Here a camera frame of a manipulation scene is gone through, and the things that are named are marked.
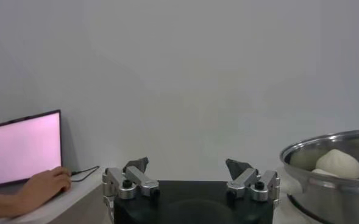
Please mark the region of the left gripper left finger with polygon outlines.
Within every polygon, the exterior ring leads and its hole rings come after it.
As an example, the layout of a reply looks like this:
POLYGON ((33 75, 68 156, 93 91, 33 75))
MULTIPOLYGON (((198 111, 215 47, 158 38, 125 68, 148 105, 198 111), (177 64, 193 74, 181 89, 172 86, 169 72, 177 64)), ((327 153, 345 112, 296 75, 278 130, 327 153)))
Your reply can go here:
POLYGON ((148 157, 144 157, 127 162, 122 169, 106 168, 102 174, 103 196, 131 200, 136 197, 139 190, 142 196, 149 197, 151 200, 158 198, 159 182, 145 174, 148 164, 148 157))

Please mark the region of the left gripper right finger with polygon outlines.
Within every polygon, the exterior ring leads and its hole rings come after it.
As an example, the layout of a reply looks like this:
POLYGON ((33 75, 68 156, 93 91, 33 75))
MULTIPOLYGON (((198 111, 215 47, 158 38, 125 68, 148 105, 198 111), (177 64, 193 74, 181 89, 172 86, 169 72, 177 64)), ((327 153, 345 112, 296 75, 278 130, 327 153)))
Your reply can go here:
POLYGON ((258 169, 249 163, 234 159, 226 159, 232 181, 227 182, 227 198, 235 201, 244 198, 249 193, 250 198, 257 202, 280 201, 280 177, 274 170, 267 170, 260 174, 258 169))

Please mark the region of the person's bare hand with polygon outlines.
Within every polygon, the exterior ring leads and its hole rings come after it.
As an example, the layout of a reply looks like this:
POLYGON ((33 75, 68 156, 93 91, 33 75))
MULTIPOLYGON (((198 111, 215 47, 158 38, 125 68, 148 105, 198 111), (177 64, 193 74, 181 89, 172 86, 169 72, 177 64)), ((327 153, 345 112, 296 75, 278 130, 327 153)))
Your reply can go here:
POLYGON ((18 202, 23 213, 31 212, 70 187, 71 172, 64 167, 56 167, 32 176, 18 192, 18 202))

